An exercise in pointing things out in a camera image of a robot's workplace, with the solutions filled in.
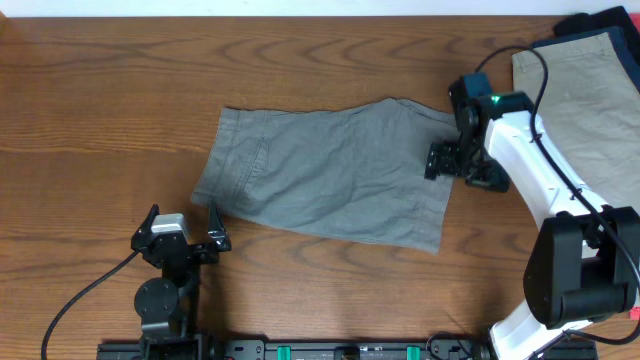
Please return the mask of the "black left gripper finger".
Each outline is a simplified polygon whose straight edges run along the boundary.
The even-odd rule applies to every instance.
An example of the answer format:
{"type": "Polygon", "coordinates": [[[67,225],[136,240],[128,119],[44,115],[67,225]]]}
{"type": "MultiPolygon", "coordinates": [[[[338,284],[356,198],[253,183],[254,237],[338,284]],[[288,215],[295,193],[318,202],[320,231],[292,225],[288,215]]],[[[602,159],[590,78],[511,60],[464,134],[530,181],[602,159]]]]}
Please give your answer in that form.
{"type": "Polygon", "coordinates": [[[159,206],[157,204],[153,204],[146,218],[143,220],[143,222],[140,224],[140,226],[135,232],[136,239],[145,239],[152,233],[152,230],[151,230],[152,224],[155,218],[158,216],[158,214],[159,214],[159,206]]]}
{"type": "Polygon", "coordinates": [[[213,198],[209,199],[208,208],[209,215],[207,233],[209,238],[215,245],[227,245],[228,233],[224,227],[220,214],[218,213],[216,202],[213,198]]]}

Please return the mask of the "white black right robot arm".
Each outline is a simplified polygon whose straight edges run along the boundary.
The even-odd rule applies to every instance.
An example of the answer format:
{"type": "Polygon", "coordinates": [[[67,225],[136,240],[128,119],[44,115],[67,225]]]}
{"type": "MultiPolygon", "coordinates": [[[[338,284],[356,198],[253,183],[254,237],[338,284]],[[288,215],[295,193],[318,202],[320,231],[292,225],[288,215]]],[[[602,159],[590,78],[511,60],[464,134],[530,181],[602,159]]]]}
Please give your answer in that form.
{"type": "Polygon", "coordinates": [[[505,191],[515,185],[538,236],[523,276],[523,302],[489,330],[477,359],[565,354],[572,337],[603,342],[585,327],[630,310],[639,288],[639,215],[589,189],[546,134],[522,92],[450,89],[455,142],[429,149],[425,176],[460,177],[505,191]]]}

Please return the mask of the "grey shorts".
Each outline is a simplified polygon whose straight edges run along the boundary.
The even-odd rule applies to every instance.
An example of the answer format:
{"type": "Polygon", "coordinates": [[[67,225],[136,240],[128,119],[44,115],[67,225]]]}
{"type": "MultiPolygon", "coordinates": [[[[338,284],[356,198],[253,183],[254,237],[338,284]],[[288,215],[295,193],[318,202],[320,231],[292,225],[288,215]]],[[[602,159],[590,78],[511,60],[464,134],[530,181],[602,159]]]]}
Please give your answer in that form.
{"type": "Polygon", "coordinates": [[[225,108],[192,201],[297,233],[436,253],[452,180],[425,179],[427,155],[457,135],[453,115],[407,99],[225,108]]]}

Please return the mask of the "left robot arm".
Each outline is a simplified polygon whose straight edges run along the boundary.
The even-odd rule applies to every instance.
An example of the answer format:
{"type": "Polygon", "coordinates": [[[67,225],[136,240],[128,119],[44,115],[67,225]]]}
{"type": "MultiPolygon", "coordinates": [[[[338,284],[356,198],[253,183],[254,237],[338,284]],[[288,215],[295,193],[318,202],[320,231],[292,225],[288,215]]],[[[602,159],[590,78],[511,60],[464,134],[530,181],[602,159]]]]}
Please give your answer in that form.
{"type": "Polygon", "coordinates": [[[161,271],[136,292],[134,308],[141,319],[140,355],[153,359],[223,359],[224,347],[197,329],[201,267],[219,262],[231,249],[216,204],[208,205],[203,244],[190,244],[186,218],[164,214],[154,204],[131,238],[131,248],[161,271]]]}

